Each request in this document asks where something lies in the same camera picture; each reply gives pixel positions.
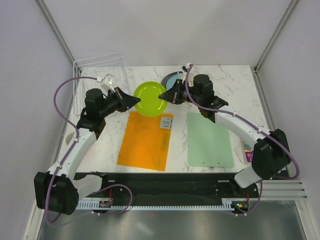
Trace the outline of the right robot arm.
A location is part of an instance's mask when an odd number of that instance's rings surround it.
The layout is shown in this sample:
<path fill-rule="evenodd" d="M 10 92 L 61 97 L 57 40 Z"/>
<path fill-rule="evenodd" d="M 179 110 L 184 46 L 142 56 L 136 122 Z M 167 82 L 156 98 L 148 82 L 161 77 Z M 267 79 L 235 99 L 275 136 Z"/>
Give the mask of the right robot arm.
<path fill-rule="evenodd" d="M 248 186 L 272 178 L 291 163 L 287 137 L 282 130 L 271 131 L 240 119 L 229 103 L 215 94 L 207 74 L 191 74 L 193 86 L 189 87 L 186 87 L 185 77 L 181 71 L 165 76 L 161 84 L 166 91 L 159 99 L 174 105 L 195 102 L 204 118 L 226 127 L 253 150 L 251 165 L 238 172 L 229 184 L 233 196 L 242 196 Z"/>

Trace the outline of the lime green plate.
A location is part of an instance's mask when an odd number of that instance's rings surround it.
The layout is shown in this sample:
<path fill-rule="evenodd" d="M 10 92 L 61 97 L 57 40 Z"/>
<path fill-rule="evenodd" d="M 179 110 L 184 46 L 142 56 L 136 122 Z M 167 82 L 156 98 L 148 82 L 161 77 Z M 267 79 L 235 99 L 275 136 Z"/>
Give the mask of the lime green plate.
<path fill-rule="evenodd" d="M 140 99 L 134 107 L 138 113 L 145 117 L 157 117 L 162 114 L 168 103 L 159 96 L 166 92 L 166 88 L 158 82 L 147 81 L 140 84 L 133 96 Z"/>

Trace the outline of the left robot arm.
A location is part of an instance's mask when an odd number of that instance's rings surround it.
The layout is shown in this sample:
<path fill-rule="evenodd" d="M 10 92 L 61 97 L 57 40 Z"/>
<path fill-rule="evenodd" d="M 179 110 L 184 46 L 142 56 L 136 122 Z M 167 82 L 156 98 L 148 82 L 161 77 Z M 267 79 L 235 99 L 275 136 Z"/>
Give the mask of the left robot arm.
<path fill-rule="evenodd" d="M 34 177 L 36 205 L 43 210 L 71 215 L 79 200 L 95 193 L 106 196 L 110 185 L 98 173 L 76 180 L 75 175 L 87 151 L 98 140 L 106 125 L 105 118 L 115 111 L 123 113 L 140 102 L 140 98 L 124 93 L 119 87 L 104 96 L 98 88 L 85 94 L 85 107 L 76 125 L 76 132 L 63 156 L 46 172 Z"/>

